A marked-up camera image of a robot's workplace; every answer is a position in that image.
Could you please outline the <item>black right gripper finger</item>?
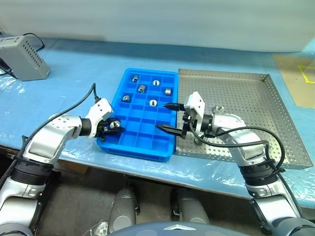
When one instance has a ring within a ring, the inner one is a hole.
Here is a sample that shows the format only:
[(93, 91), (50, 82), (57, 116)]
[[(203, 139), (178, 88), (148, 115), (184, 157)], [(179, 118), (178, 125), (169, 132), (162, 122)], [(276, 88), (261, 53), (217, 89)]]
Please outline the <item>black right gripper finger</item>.
[(161, 130), (167, 134), (170, 134), (170, 135), (174, 135), (174, 136), (178, 136), (178, 137), (182, 136), (182, 129), (175, 128), (171, 125), (156, 124), (156, 128), (158, 128), (159, 130)]
[(184, 104), (182, 103), (166, 103), (163, 104), (163, 107), (176, 112), (184, 111)]

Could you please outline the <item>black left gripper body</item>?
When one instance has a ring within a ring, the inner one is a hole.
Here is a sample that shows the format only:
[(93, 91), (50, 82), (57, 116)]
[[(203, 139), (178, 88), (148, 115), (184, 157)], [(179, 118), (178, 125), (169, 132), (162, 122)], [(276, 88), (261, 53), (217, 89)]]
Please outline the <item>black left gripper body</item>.
[(108, 118), (106, 120), (101, 120), (97, 125), (96, 137), (100, 138), (102, 142), (106, 140), (105, 136), (114, 135), (115, 131), (110, 127), (110, 124), (114, 122), (114, 118)]

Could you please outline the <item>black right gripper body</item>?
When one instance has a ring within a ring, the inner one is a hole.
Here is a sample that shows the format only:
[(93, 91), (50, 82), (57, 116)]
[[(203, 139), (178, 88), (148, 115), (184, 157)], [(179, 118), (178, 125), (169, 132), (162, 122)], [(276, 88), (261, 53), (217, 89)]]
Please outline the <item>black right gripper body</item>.
[(190, 124), (195, 123), (197, 113), (194, 109), (185, 108), (184, 105), (181, 105), (181, 111), (184, 112), (181, 138), (186, 138), (187, 133), (191, 132)]

